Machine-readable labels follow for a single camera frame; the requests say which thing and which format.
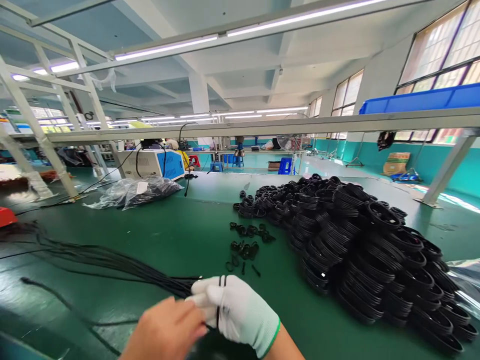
green table surface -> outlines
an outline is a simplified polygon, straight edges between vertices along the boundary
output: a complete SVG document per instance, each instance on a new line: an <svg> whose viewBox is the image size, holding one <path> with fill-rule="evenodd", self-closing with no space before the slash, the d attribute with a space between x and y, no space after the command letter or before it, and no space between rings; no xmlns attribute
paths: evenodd
<svg viewBox="0 0 480 360"><path fill-rule="evenodd" d="M171 276L211 277L225 274L231 241L238 235L229 222L258 226L264 222L277 241L260 243L252 271L240 276L277 312L306 359L439 359L443 356L408 329L397 329L383 321L364 326L353 319L332 296L315 294L303 280L299 259L290 250L284 230L264 220L238 218L232 203L240 190L255 194L263 185L280 185L298 176L197 173L185 190L162 201L121 211L93 210L82 206L100 197L99 192L75 204L62 205L21 215L22 221L38 222L56 240L112 247L134 256ZM76 182L92 181L88 176ZM412 200L410 194L374 178L342 178L364 186L365 191L408 213L407 225L418 229L440 246L444 259L480 257L477 241L480 214L445 203L432 209ZM186 186L185 179L179 183ZM29 193L0 197L0 206L29 199ZM15 210L37 204L16 206ZM0 257L28 246L0 245ZM95 321L137 318L148 307L169 296L153 285L96 278L68 273L32 255L0 262L0 331L13 336L52 359L114 359L61 303L45 291L24 285L27 276L58 292ZM98 332L122 350L132 326L101 328ZM478 359L480 342L464 344L461 359ZM212 332L199 341L189 359L255 359L246 345L233 344Z"/></svg>

cardboard box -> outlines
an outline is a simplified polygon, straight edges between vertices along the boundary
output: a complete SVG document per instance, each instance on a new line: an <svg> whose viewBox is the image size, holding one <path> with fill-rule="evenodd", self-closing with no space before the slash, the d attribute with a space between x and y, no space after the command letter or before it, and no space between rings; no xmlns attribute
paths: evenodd
<svg viewBox="0 0 480 360"><path fill-rule="evenodd" d="M280 169L280 161L269 161L268 171L278 171Z"/></svg>
<svg viewBox="0 0 480 360"><path fill-rule="evenodd" d="M410 159L409 152L391 152L383 165L382 175L395 175L407 172L407 163Z"/></svg>

overhead shelf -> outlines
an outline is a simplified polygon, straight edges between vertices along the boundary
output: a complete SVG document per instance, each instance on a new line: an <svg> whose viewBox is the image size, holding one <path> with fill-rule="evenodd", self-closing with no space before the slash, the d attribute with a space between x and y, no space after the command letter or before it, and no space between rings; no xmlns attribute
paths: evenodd
<svg viewBox="0 0 480 360"><path fill-rule="evenodd" d="M91 145L110 140L178 138L181 125L49 133L52 143ZM383 114L187 125L184 138L480 127L480 107Z"/></svg>

red object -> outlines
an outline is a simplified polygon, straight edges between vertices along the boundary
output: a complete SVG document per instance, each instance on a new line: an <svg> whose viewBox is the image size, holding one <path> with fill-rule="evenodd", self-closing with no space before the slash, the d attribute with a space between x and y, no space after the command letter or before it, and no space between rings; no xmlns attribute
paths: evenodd
<svg viewBox="0 0 480 360"><path fill-rule="evenodd" d="M189 155L190 162L193 164L193 166L200 167L200 160L198 155Z"/></svg>
<svg viewBox="0 0 480 360"><path fill-rule="evenodd" d="M17 218L12 210L6 207L0 207L0 228L17 222Z"/></svg>

white machine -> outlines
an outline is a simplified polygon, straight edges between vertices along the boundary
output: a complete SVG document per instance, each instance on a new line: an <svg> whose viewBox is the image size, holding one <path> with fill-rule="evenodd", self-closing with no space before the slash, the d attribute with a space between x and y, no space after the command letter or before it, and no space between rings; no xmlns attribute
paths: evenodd
<svg viewBox="0 0 480 360"><path fill-rule="evenodd" d="M155 175L170 180L177 180L185 176L182 154L173 150L144 149L140 150L140 152L138 150L119 151L118 158L121 164L124 163L121 168L129 179L140 179L141 176L149 177Z"/></svg>

